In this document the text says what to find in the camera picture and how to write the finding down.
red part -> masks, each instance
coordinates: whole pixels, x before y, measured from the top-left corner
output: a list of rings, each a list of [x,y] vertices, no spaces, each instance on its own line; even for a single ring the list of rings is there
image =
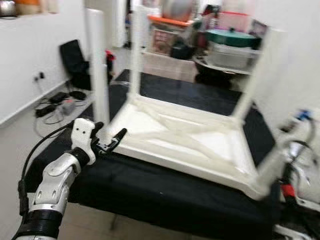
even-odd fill
[[[295,189],[291,184],[285,184],[281,186],[282,193],[284,197],[295,197]]]

robotic hand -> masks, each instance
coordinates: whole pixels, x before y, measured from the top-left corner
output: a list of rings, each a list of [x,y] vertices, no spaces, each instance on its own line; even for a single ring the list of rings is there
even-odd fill
[[[45,167],[42,182],[35,192],[30,210],[23,182],[25,171],[22,171],[22,179],[19,182],[19,197],[20,215],[23,218],[17,233],[12,238],[13,240],[57,239],[70,187],[82,168],[86,165],[92,165],[96,161],[96,155],[92,148],[97,149],[100,153],[110,153],[127,133],[127,130],[123,128],[112,138],[109,145],[102,145],[96,134],[103,125],[102,122],[93,123],[83,118],[77,118],[74,123],[68,124],[68,127],[73,126],[71,150],[63,153],[57,160]]]

blue part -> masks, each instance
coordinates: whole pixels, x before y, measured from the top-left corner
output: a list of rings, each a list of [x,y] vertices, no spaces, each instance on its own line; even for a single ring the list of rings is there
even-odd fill
[[[305,119],[309,119],[310,116],[311,116],[311,112],[309,110],[301,110],[296,116],[296,119],[300,121],[304,121]]]

orange object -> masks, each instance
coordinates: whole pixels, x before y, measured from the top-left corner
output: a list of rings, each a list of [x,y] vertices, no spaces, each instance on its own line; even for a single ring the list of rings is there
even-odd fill
[[[192,21],[187,21],[187,22],[177,21],[177,20],[172,20],[169,18],[153,16],[153,15],[148,15],[148,19],[154,23],[172,24],[179,27],[188,27],[192,23]]]
[[[40,5],[39,0],[15,0],[17,4]]]

black chair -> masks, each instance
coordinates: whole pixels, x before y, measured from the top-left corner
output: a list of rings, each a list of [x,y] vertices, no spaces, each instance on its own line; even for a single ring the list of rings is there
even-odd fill
[[[72,40],[60,45],[62,62],[71,75],[71,84],[79,89],[91,90],[89,62],[82,55],[79,41]]]

